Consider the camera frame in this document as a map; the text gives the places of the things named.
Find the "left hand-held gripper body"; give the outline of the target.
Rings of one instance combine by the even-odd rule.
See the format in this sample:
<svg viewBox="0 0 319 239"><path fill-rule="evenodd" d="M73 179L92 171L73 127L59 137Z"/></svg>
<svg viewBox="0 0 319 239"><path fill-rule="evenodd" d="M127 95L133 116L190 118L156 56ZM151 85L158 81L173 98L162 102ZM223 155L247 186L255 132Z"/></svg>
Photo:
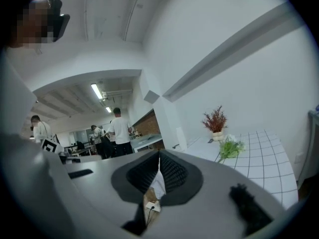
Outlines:
<svg viewBox="0 0 319 239"><path fill-rule="evenodd" d="M59 156L63 164L80 163L80 159L73 157L68 151L64 149L59 143L45 138L41 142L41 148L44 151L55 153Z"/></svg>

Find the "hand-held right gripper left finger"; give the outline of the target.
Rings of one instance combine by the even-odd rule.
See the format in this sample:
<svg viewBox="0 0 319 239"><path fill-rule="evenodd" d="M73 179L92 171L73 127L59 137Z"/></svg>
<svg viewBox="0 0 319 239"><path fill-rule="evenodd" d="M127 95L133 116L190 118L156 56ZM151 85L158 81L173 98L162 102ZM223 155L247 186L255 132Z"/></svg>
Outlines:
<svg viewBox="0 0 319 239"><path fill-rule="evenodd" d="M144 195L159 154L145 151L109 160L65 165L73 174L68 210L81 239L140 239L146 231Z"/></svg>

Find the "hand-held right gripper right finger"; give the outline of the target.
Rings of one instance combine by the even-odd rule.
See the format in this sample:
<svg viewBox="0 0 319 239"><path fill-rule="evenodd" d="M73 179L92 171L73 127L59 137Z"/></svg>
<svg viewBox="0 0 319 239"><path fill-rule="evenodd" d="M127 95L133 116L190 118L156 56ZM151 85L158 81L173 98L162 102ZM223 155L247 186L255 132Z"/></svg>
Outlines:
<svg viewBox="0 0 319 239"><path fill-rule="evenodd" d="M146 231L148 239L241 239L245 223L230 198L231 186L244 184L255 201L272 218L285 212L269 192L226 165L173 151L172 154L198 167L203 184L184 205L163 207Z"/></svg>

